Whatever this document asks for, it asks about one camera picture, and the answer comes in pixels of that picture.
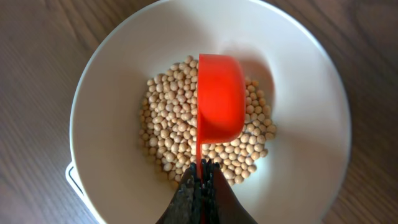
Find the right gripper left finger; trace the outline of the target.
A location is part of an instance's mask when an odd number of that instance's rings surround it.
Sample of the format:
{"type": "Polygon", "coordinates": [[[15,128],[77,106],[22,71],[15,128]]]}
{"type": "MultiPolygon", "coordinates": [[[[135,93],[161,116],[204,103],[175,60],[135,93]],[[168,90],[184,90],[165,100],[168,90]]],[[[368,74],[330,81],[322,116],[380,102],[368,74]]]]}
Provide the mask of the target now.
{"type": "Polygon", "coordinates": [[[156,224],[199,224],[201,208],[201,183],[197,177],[197,165],[191,163],[156,224]]]}

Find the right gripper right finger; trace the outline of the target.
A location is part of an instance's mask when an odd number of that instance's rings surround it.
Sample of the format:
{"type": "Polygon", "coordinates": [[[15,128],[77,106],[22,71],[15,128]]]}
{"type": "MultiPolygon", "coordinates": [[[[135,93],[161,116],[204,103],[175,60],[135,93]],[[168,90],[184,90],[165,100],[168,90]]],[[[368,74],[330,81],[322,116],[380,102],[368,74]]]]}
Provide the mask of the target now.
{"type": "Polygon", "coordinates": [[[256,221],[244,209],[221,171],[220,165],[211,160],[201,160],[202,171],[202,223],[206,224],[255,224],[256,221]]]}

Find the white digital kitchen scale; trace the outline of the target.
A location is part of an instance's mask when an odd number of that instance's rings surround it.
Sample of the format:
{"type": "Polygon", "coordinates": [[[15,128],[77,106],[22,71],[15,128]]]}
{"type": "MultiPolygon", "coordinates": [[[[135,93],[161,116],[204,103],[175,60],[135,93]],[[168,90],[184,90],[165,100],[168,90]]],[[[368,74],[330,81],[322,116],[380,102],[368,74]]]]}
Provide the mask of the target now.
{"type": "Polygon", "coordinates": [[[71,162],[71,163],[69,163],[69,165],[67,165],[67,168],[65,170],[65,178],[66,178],[67,182],[70,184],[70,186],[72,187],[72,189],[75,191],[77,196],[79,196],[81,201],[85,204],[87,209],[94,216],[95,220],[100,224],[105,224],[104,220],[100,217],[98,212],[92,206],[91,202],[85,196],[83,186],[81,184],[81,181],[78,176],[77,169],[75,168],[74,162],[71,162]]]}

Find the red plastic measuring scoop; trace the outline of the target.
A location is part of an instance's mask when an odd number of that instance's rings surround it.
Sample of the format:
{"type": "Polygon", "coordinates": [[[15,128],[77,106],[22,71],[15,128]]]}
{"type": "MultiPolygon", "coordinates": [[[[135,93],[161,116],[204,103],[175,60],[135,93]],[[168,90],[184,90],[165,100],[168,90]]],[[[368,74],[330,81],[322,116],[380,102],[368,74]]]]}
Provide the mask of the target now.
{"type": "Polygon", "coordinates": [[[200,54],[197,82],[197,174],[202,177],[201,145],[230,142],[242,129],[245,79],[229,55],[200,54]]]}

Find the white ceramic bowl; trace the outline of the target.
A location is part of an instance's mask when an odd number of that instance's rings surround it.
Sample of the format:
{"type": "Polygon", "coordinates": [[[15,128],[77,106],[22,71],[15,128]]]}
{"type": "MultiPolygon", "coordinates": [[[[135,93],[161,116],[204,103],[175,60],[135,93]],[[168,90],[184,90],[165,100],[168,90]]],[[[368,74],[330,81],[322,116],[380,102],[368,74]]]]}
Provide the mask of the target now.
{"type": "Polygon", "coordinates": [[[104,39],[76,89],[72,159],[101,223],[155,223],[174,191],[138,147],[148,79],[187,55],[228,54],[259,80],[277,132],[257,171],[233,191],[258,223],[319,223],[351,149],[341,78],[304,26],[261,1],[159,1],[104,39]]]}

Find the soybeans in bowl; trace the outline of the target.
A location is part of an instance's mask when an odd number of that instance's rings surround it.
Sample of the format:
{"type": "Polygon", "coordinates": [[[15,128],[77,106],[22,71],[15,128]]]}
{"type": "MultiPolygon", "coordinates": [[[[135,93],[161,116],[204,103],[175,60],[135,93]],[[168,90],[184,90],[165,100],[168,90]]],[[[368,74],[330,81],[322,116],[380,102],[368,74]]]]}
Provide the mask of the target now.
{"type": "MultiPolygon", "coordinates": [[[[198,60],[191,55],[147,81],[139,111],[139,146],[155,170],[178,184],[196,161],[198,60]]],[[[255,161],[266,157],[266,141],[277,131],[271,106],[258,80],[247,78],[243,130],[233,141],[204,144],[201,156],[217,162],[229,185],[240,184],[257,170],[255,161]]]]}

